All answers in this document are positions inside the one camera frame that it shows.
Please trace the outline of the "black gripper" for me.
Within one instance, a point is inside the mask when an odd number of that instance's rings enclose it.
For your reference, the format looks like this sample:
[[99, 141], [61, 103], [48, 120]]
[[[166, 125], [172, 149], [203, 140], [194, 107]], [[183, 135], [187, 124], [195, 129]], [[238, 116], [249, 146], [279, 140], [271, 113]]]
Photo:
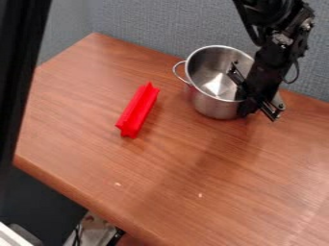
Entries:
[[235, 100], [245, 100], [239, 105], [238, 115], [245, 118], [262, 111], [271, 121], [277, 121], [285, 111], [285, 104], [279, 98], [281, 79], [275, 70], [257, 62], [243, 76], [238, 62], [232, 61], [226, 74], [236, 85]]

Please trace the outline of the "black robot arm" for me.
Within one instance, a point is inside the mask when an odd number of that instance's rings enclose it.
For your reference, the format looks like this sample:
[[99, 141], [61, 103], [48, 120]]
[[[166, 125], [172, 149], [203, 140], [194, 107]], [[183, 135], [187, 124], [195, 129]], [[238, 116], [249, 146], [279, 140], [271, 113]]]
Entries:
[[246, 32], [259, 47], [250, 71], [243, 76], [235, 61], [226, 72], [245, 101], [236, 114], [246, 117], [262, 111], [271, 121], [279, 118], [285, 104], [279, 84], [299, 77], [298, 59], [309, 50], [314, 10], [305, 0], [232, 0]]

